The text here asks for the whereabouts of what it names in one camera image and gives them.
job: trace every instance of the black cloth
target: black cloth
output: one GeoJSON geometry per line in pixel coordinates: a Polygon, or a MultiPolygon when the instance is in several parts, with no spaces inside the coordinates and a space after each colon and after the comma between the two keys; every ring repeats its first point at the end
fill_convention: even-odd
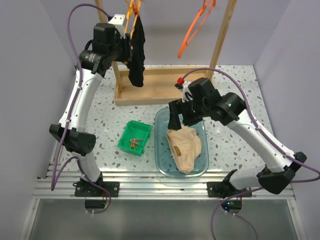
{"type": "Polygon", "coordinates": [[[144,28],[142,26],[140,16],[138,16],[131,39],[132,60],[126,65],[129,69],[128,77],[130,82],[136,87],[142,87],[144,85],[144,62],[146,59],[144,51],[145,42],[144,28]]]}

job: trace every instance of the wooden base board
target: wooden base board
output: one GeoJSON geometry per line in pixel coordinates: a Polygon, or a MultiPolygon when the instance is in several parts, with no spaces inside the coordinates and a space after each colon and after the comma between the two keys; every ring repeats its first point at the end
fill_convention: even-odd
{"type": "MultiPolygon", "coordinates": [[[[143,87],[132,86],[128,69],[120,69],[122,92],[115,87],[114,102],[117,106],[167,104],[182,97],[175,88],[178,78],[193,69],[208,66],[151,67],[143,72],[143,87]]],[[[194,81],[205,77],[206,71],[191,73],[186,80],[194,81]]]]}

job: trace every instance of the white wall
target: white wall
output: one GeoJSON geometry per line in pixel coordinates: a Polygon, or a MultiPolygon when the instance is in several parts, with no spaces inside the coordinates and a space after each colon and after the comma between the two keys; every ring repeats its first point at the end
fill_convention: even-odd
{"type": "MultiPolygon", "coordinates": [[[[291,0],[254,65],[273,132],[307,163],[320,169],[320,1],[291,0]]],[[[316,177],[300,169],[297,179],[316,177]]],[[[318,240],[320,182],[294,184],[309,240],[318,240]]]]}
{"type": "Polygon", "coordinates": [[[73,65],[39,0],[0,1],[0,235],[18,239],[73,65]]]}
{"type": "MultiPolygon", "coordinates": [[[[41,0],[68,54],[73,58],[66,34],[70,10],[93,0],[41,0]]],[[[202,29],[185,50],[181,59],[177,54],[185,34],[202,6],[203,0],[144,0],[141,20],[145,30],[146,64],[210,63],[227,0],[217,0],[202,29]]],[[[221,51],[219,64],[253,65],[275,30],[290,0],[238,0],[221,51]]],[[[110,15],[125,14],[125,0],[104,0],[110,15]]],[[[93,26],[99,22],[95,9],[78,9],[72,16],[71,31],[75,46],[81,51],[93,37],[93,26]]]]}

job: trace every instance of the black mounting bracket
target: black mounting bracket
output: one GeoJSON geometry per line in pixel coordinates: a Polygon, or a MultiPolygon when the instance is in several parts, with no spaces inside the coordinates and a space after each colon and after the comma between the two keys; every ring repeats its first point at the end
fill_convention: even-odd
{"type": "MultiPolygon", "coordinates": [[[[102,181],[98,184],[100,187],[106,189],[112,198],[117,198],[119,195],[120,183],[118,181],[102,181]]],[[[80,181],[73,184],[75,187],[75,197],[106,197],[105,192],[92,186],[89,182],[80,179],[80,181]]]]}
{"type": "MultiPolygon", "coordinates": [[[[221,198],[231,197],[233,195],[248,191],[246,188],[241,190],[226,188],[226,184],[222,181],[209,181],[206,183],[206,190],[209,198],[221,198]]],[[[252,193],[246,193],[242,195],[243,198],[252,197],[252,193]]]]}

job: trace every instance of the speckled table surface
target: speckled table surface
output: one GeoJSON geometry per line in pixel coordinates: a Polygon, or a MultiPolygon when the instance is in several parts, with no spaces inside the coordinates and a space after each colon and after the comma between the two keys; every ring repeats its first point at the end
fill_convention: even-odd
{"type": "MultiPolygon", "coordinates": [[[[253,66],[219,65],[217,67],[240,83],[253,113],[269,131],[272,131],[253,66]]],[[[221,95],[228,92],[240,95],[233,83],[221,74],[215,73],[213,81],[221,95]]],[[[117,147],[117,144],[128,121],[136,120],[154,125],[156,113],[167,105],[116,106],[114,103],[115,84],[115,75],[112,70],[108,70],[106,78],[97,89],[87,119],[86,131],[97,137],[94,148],[97,165],[101,171],[105,172],[157,172],[154,128],[141,157],[123,152],[117,147]]],[[[229,172],[233,169],[263,164],[257,153],[228,127],[209,118],[204,121],[209,150],[208,171],[229,172]]],[[[60,161],[65,161],[69,155],[63,150],[60,161]]],[[[77,170],[75,162],[69,163],[66,168],[66,171],[77,170]]]]}

